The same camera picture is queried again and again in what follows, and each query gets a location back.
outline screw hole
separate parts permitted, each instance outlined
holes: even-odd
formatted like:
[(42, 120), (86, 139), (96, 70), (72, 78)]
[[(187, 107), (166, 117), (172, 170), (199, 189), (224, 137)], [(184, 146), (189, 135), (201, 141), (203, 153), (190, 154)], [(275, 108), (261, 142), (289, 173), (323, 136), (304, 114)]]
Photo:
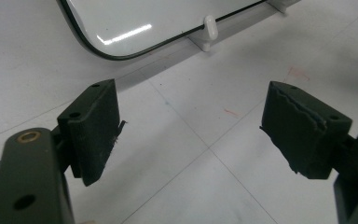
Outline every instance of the screw hole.
[(332, 116), (330, 116), (330, 119), (332, 119), (332, 120), (338, 120), (339, 117), (337, 117), (337, 116), (335, 116), (335, 115), (332, 115)]
[(33, 142), (34, 140), (38, 139), (40, 137), (40, 132), (28, 132), (23, 133), (17, 138), (17, 141), (20, 143), (29, 143)]
[(79, 116), (80, 116), (80, 113), (77, 113), (77, 112), (72, 113), (72, 114), (69, 115), (69, 117), (72, 118), (72, 119), (77, 118)]
[(22, 196), (14, 203), (14, 209), (18, 211), (23, 210), (31, 206), (35, 200), (36, 197), (33, 194)]

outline white floor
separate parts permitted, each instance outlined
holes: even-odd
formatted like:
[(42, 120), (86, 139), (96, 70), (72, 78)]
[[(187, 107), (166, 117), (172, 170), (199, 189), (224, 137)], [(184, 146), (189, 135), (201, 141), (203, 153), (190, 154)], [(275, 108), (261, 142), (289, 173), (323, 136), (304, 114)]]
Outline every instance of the white floor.
[(76, 222), (337, 223), (337, 174), (296, 175), (258, 127), (278, 80), (352, 118), (357, 136), (358, 1), (303, 0), (227, 29), (209, 53), (182, 39), (129, 62), (85, 51), (54, 1), (0, 12), (0, 155), (13, 133), (52, 129), (88, 85), (117, 79), (128, 125), (99, 182), (66, 173)]

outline glass surface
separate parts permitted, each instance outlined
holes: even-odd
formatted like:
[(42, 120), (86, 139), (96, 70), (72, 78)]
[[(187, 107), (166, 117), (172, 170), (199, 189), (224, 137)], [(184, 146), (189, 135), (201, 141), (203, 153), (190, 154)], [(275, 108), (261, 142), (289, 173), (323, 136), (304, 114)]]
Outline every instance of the glass surface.
[(259, 0), (62, 0), (83, 41), (111, 59), (134, 57)]

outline mounting clamp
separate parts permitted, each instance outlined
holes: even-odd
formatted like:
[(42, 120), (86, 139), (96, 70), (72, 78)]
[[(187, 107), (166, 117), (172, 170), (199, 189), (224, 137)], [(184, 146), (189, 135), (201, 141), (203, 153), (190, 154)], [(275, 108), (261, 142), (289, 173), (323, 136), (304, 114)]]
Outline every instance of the mounting clamp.
[(268, 0), (267, 3), (275, 7), (278, 11), (281, 13), (285, 13), (286, 9), (294, 4), (295, 2), (298, 2), (298, 0)]
[(202, 51), (208, 52), (211, 50), (211, 43), (217, 38), (218, 31), (216, 20), (213, 16), (207, 16), (204, 19), (205, 28), (198, 31), (188, 38), (193, 41)]

